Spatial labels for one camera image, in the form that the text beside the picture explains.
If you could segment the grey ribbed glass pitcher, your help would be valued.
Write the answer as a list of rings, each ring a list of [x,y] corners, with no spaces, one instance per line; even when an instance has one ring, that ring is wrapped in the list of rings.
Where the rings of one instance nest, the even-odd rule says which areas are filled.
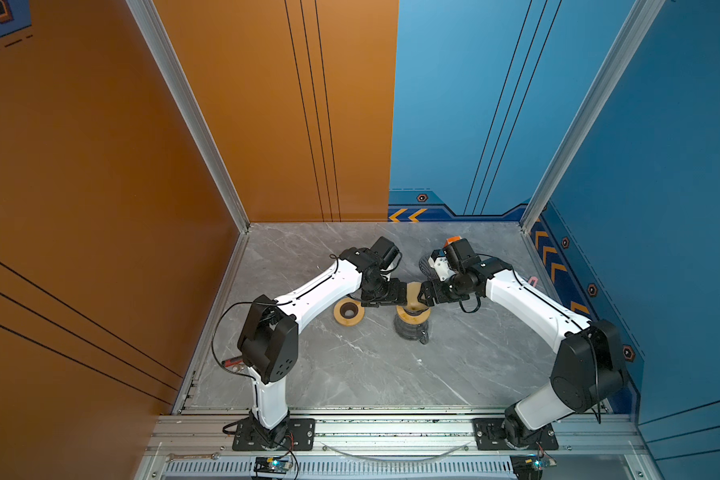
[[[410,324],[402,320],[396,319],[393,322],[395,332],[401,338],[408,341],[418,341],[426,345],[429,343],[429,322],[425,321],[420,324]]]

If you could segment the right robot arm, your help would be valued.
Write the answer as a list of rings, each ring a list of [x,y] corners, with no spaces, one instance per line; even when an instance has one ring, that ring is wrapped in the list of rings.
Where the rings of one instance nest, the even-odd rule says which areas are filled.
[[[594,321],[540,292],[508,262],[476,253],[454,237],[423,256],[426,279],[417,299],[433,306],[487,299],[519,318],[555,353],[549,379],[536,392],[509,406],[502,423],[513,448],[534,445],[551,423],[575,413],[597,411],[628,381],[619,329]]]

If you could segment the metal wrench set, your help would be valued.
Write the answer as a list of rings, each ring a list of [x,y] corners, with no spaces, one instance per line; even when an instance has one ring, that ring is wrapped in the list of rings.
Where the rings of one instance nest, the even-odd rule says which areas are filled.
[[[242,369],[245,368],[245,363],[243,362],[243,359],[240,356],[228,358],[222,361],[222,366],[225,369],[231,370],[233,372],[239,372]]]

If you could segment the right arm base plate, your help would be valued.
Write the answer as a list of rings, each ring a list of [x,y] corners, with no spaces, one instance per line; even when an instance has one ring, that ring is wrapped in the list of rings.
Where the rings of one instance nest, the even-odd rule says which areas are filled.
[[[481,451],[559,449],[556,432],[551,424],[529,430],[519,420],[475,418],[472,427],[477,448]]]

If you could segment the right circuit board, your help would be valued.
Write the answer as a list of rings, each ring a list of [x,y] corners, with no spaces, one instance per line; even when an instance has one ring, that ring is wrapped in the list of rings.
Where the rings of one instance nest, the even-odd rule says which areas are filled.
[[[542,480],[546,470],[557,466],[557,461],[549,456],[512,456],[510,460],[518,480]]]

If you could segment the left green circuit board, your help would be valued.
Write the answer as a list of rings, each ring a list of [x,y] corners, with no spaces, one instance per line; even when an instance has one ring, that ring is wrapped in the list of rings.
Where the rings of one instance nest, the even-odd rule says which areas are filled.
[[[295,474],[295,462],[287,457],[256,457],[253,463],[254,479],[284,479]]]

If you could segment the grey glass dripper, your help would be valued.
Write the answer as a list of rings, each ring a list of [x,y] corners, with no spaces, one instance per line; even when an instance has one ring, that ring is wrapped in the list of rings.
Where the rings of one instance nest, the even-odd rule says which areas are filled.
[[[424,255],[419,260],[419,269],[427,277],[431,277],[432,275],[434,275],[434,276],[437,275],[436,271],[430,265],[430,260],[431,260],[431,258],[428,255]]]

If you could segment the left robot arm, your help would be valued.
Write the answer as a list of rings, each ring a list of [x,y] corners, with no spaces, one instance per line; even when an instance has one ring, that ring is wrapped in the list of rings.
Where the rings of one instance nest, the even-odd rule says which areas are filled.
[[[298,359],[300,334],[319,314],[355,292],[363,307],[405,303],[405,284],[390,276],[400,255],[391,240],[380,237],[369,248],[343,251],[301,287],[252,301],[237,348],[252,378],[255,425],[266,433],[284,428],[289,418],[286,376]]]

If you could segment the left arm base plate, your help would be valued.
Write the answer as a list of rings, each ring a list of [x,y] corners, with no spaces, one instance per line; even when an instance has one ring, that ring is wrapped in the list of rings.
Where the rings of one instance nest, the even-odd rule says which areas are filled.
[[[313,418],[286,417],[273,429],[264,428],[249,416],[236,424],[233,451],[311,451],[315,440]]]

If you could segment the orange coffee filter box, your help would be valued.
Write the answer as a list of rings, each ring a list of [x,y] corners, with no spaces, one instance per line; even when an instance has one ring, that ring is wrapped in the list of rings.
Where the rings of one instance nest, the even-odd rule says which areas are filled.
[[[448,238],[448,239],[446,240],[446,242],[445,242],[445,244],[444,244],[444,247],[447,247],[448,245],[451,245],[451,244],[453,244],[453,243],[455,243],[455,242],[458,242],[458,241],[460,241],[460,240],[462,240],[462,237],[461,237],[461,236],[450,237],[450,238]]]

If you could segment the brown paper coffee filter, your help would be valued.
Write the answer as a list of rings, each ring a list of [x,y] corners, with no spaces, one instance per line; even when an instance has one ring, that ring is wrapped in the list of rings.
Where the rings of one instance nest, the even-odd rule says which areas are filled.
[[[411,282],[406,286],[406,305],[404,306],[404,310],[414,316],[420,315],[422,312],[430,308],[420,304],[416,299],[416,296],[419,293],[420,285],[421,282]]]

